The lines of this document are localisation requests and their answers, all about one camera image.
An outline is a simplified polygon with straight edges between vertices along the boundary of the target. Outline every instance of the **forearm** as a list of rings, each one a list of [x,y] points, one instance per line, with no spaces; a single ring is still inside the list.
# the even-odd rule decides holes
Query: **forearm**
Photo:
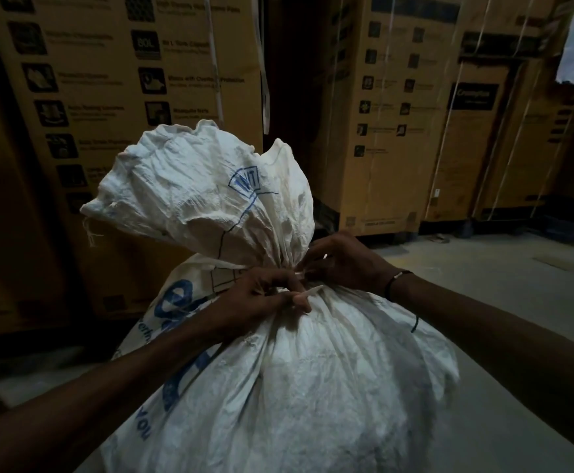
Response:
[[[391,297],[574,443],[574,342],[414,275],[394,281]]]
[[[0,417],[0,472],[73,471],[191,358],[215,342],[195,318]]]

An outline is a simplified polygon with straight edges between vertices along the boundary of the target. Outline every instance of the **black bracelet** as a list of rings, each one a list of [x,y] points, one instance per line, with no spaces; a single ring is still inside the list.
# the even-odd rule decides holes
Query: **black bracelet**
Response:
[[[401,270],[400,272],[397,272],[393,278],[391,278],[387,284],[385,284],[385,288],[383,289],[383,296],[389,300],[390,302],[393,302],[393,300],[390,298],[390,287],[392,286],[392,283],[399,277],[401,277],[404,274],[413,274],[413,272],[411,270]],[[420,318],[418,318],[418,315],[416,315],[416,323],[414,324],[414,327],[412,327],[411,329],[411,333],[413,334],[416,331],[416,327],[418,326],[418,321]]]

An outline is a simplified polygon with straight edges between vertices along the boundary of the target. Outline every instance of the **black honeycomb icon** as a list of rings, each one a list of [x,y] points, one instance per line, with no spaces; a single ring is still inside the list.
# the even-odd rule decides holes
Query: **black honeycomb icon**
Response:
[[[125,0],[125,8],[130,21],[156,21],[151,0]]]

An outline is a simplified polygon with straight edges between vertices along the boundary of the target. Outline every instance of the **person's left arm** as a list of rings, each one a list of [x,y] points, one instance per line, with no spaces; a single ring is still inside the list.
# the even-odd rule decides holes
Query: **person's left arm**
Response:
[[[289,292],[274,293],[273,287]],[[0,416],[0,472],[73,471],[189,360],[275,311],[310,311],[291,270],[251,269],[228,292],[150,344]]]

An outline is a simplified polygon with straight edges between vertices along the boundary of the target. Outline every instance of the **gray concrete floor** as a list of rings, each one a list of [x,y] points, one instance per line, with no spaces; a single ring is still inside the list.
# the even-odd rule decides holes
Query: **gray concrete floor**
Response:
[[[451,238],[447,244],[419,238],[376,251],[398,267],[574,340],[574,246],[534,235],[499,235]],[[52,354],[55,361],[71,355]],[[460,350],[457,359],[461,380],[451,411],[438,425],[433,473],[574,472],[574,446]],[[55,369],[51,361],[43,372],[0,380],[0,396],[15,405],[91,367]],[[95,453],[78,471],[101,470]]]

